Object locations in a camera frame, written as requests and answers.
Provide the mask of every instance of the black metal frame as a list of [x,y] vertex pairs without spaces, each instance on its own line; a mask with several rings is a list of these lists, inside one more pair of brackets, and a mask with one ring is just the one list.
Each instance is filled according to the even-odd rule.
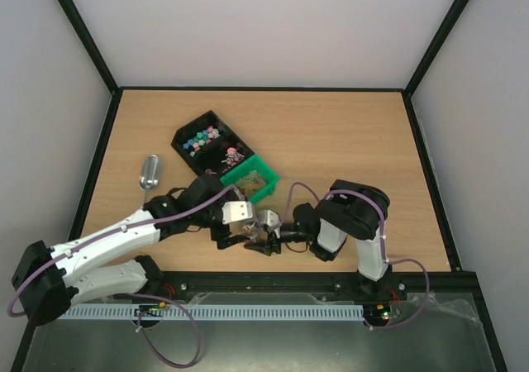
[[[83,22],[79,11],[74,5],[73,0],[58,0],[64,13],[70,20],[73,28],[77,32],[79,39],[82,41],[86,51],[95,64],[103,81],[112,94],[112,100],[108,108],[102,133],[99,138],[96,152],[93,157],[86,184],[83,189],[79,207],[75,214],[73,226],[71,228],[69,239],[79,238],[83,229],[83,224],[88,212],[89,204],[92,200],[93,190],[95,188],[99,170],[101,169],[102,159],[107,149],[108,139],[112,132],[112,126],[116,118],[117,109],[122,98],[122,93],[127,89],[147,89],[147,90],[202,90],[202,91],[299,91],[299,92],[398,92],[403,96],[404,106],[406,108],[413,138],[416,143],[417,152],[421,160],[422,169],[427,181],[427,187],[430,192],[432,204],[436,213],[437,222],[441,231],[441,236],[445,244],[446,254],[450,262],[450,273],[429,273],[431,289],[438,293],[472,293],[474,302],[481,322],[484,324],[485,335],[488,340],[488,346],[493,357],[494,364],[498,371],[507,370],[498,340],[494,333],[493,325],[488,314],[487,306],[484,301],[479,281],[475,273],[461,270],[460,258],[455,248],[454,239],[450,232],[450,227],[446,219],[446,212],[443,207],[436,178],[431,167],[431,161],[427,153],[415,109],[412,105],[412,95],[417,90],[419,83],[425,73],[431,66],[437,53],[441,49],[450,31],[457,22],[460,14],[465,9],[469,0],[455,0],[445,19],[441,23],[439,30],[433,37],[431,44],[428,46],[426,53],[417,66],[415,73],[410,79],[405,89],[400,88],[271,88],[271,87],[118,87],[112,77],[99,49],[93,38],[90,36],[88,28]],[[344,299],[346,295],[341,288],[347,286],[347,282],[356,279],[352,273],[185,273],[185,272],[165,272],[167,279],[172,282],[175,288],[185,288],[180,293],[186,297],[193,292],[226,292],[237,291],[247,292],[266,292],[266,291],[284,291],[284,292],[304,292],[325,295],[330,300],[333,298]],[[406,283],[408,292],[424,291],[424,276],[422,273],[393,273],[394,277]],[[29,351],[34,327],[27,326],[22,338],[19,350],[12,366],[12,372],[21,371]]]

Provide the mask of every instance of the black vertical post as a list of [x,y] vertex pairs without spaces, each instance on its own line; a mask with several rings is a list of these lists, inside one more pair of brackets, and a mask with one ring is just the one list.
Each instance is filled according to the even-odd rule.
[[413,73],[410,82],[407,84],[407,87],[405,89],[407,95],[412,96],[413,93],[415,93],[415,91],[417,90],[419,83],[421,82],[424,75],[427,73],[428,69],[431,66],[431,63],[436,58],[437,53],[443,46],[446,38],[450,34],[452,28],[454,27],[455,23],[459,19],[461,13],[465,9],[469,1],[470,0],[454,0],[452,5],[450,6],[448,13],[446,13],[445,19],[443,19],[443,22],[441,23],[439,29],[436,32],[436,35],[433,36],[433,39],[431,40],[431,43],[427,48],[427,52],[422,57],[421,62],[415,69],[415,73]]
[[77,36],[83,43],[84,48],[88,52],[88,55],[90,56],[90,59],[92,60],[93,64],[95,64],[96,69],[101,75],[102,81],[104,81],[104,83],[107,85],[108,90],[113,95],[118,90],[117,83],[112,77],[112,73],[110,73],[110,69],[105,63],[105,60],[102,58],[102,55],[99,52],[99,49],[96,46],[95,41],[90,35],[88,28],[84,24],[83,18],[81,17],[81,14],[79,14],[79,11],[77,7],[75,6],[74,1],[73,0],[57,0],[57,1],[59,2],[60,6],[63,8],[64,14],[66,14],[67,18],[69,19],[69,23],[71,23],[72,26],[74,27],[74,30],[77,33]]

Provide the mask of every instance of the gray floor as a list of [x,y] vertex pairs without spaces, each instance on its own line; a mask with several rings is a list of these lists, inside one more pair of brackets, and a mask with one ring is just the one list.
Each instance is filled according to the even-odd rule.
[[[190,370],[494,370],[481,326],[464,316],[457,308],[428,308],[410,325],[380,332],[369,332],[359,322],[200,322],[206,348]],[[196,341],[188,322],[161,322],[149,333],[171,360],[193,357]],[[126,321],[56,321],[42,327],[24,369],[169,370]]]

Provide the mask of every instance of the black cable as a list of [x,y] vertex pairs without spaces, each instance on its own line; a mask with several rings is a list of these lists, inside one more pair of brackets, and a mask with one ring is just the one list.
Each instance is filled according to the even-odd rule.
[[285,242],[284,244],[287,248],[289,248],[292,252],[296,252],[297,254],[302,254],[303,252],[307,252],[308,250],[308,243],[306,242],[305,243],[305,249],[304,250],[293,250],[292,248],[290,248],[290,246]]

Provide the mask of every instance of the black container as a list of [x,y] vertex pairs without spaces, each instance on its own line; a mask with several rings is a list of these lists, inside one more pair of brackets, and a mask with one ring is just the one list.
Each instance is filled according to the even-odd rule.
[[[212,139],[210,143],[200,146],[200,149],[197,151],[193,147],[189,147],[187,150],[184,149],[183,145],[189,139],[193,139],[197,135],[197,132],[207,130],[209,126],[219,130],[220,136],[218,138]],[[208,173],[221,177],[240,163],[248,160],[254,154],[253,150],[212,110],[205,112],[192,122],[179,128],[174,134],[171,146],[173,146],[173,149],[176,150],[194,173],[199,176],[206,173],[208,169]],[[235,147],[244,156],[244,159],[235,165],[222,163],[226,159],[226,153],[229,147]],[[195,151],[193,157],[190,155],[191,151]]]

